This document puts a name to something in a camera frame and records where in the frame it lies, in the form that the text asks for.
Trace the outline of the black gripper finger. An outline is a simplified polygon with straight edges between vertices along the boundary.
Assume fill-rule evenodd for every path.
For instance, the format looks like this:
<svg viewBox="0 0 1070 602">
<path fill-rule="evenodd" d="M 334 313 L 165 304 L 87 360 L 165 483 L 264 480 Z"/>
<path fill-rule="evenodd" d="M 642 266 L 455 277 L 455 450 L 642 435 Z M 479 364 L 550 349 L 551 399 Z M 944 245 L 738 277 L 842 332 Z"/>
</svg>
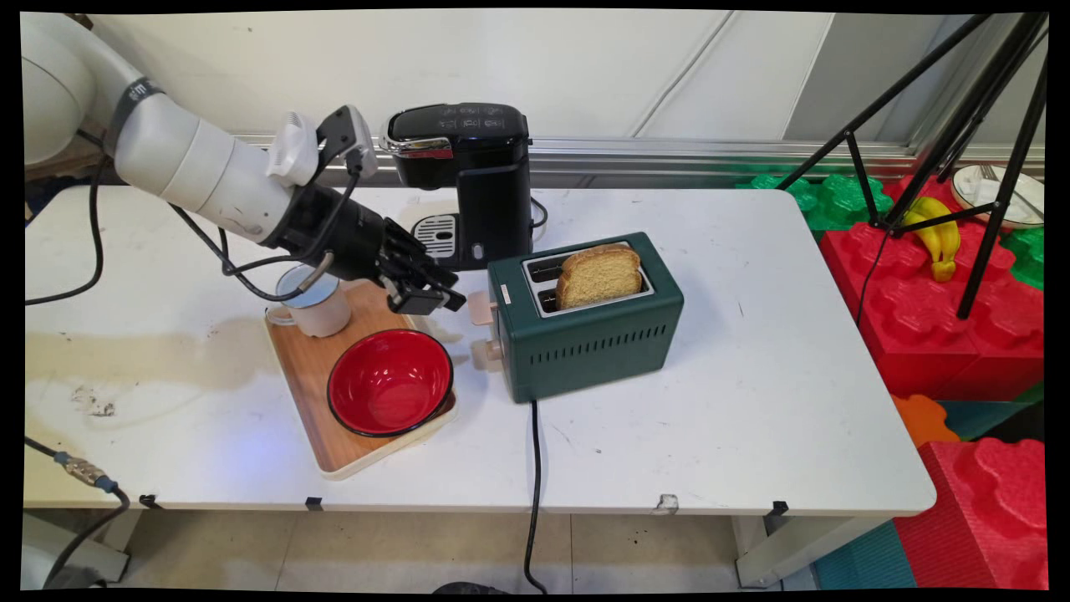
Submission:
<svg viewBox="0 0 1070 602">
<path fill-rule="evenodd" d="M 427 271 L 445 293 L 445 304 L 440 309 L 458 312 L 467 304 L 467 297 L 454 289 L 459 281 L 458 275 L 440 266 L 425 252 L 421 241 L 389 218 L 385 220 L 385 263 L 413 264 Z"/>
<path fill-rule="evenodd" d="M 380 263 L 380 284 L 395 314 L 429 315 L 445 304 L 445 293 L 427 271 L 413 264 Z"/>
</svg>

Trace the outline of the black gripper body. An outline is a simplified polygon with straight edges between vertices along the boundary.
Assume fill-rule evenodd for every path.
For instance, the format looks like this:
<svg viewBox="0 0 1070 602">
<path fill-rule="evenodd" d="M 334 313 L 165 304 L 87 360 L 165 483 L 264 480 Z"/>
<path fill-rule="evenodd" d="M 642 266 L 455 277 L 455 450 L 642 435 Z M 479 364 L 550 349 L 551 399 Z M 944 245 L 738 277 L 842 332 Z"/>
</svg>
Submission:
<svg viewBox="0 0 1070 602">
<path fill-rule="evenodd" d="M 280 221 L 264 247 L 282 248 L 318 266 L 330 251 L 328 274 L 343 281 L 378 279 L 383 248 L 398 240 L 400 226 L 325 186 L 301 186 L 292 194 Z"/>
</svg>

